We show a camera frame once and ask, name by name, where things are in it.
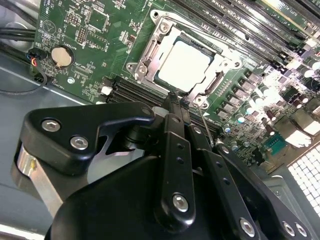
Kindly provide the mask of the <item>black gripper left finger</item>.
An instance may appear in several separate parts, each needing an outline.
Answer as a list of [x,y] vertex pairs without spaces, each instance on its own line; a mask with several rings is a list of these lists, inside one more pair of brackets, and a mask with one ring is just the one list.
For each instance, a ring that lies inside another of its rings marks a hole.
[[15,166],[55,218],[75,192],[138,160],[159,160],[154,217],[188,227],[196,217],[192,154],[181,101],[43,108],[24,118]]

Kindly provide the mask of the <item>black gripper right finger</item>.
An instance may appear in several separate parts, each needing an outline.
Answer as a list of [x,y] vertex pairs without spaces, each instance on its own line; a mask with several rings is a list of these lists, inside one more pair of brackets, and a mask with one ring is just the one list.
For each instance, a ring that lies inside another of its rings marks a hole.
[[188,124],[197,217],[183,240],[310,240],[304,223],[219,139],[208,142],[191,124],[189,103],[181,100]]

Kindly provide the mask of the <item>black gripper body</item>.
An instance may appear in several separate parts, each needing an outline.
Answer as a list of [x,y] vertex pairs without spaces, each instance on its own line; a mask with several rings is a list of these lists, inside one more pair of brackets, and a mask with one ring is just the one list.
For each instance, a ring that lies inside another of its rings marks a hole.
[[182,233],[155,219],[156,157],[137,160],[73,193],[56,213],[48,240],[232,240],[233,232],[208,181],[193,174],[196,218]]

